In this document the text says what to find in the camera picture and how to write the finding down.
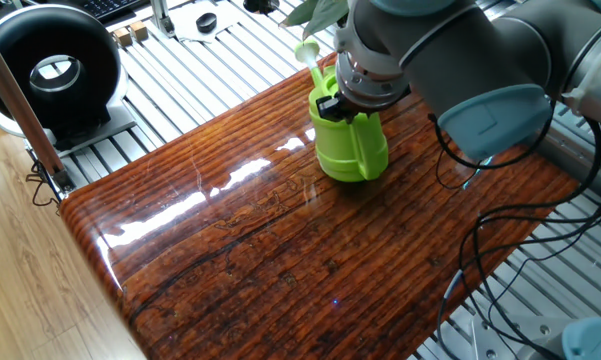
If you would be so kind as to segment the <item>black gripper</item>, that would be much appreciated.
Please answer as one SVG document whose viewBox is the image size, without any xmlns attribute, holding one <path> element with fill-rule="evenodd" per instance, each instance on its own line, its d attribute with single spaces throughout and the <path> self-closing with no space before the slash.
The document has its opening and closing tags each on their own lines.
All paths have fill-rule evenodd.
<svg viewBox="0 0 601 360">
<path fill-rule="evenodd" d="M 386 110 L 411 94 L 410 89 L 380 93 L 342 91 L 342 96 L 324 96 L 316 100 L 318 115 L 331 122 L 351 123 L 358 114 L 372 114 Z"/>
</svg>

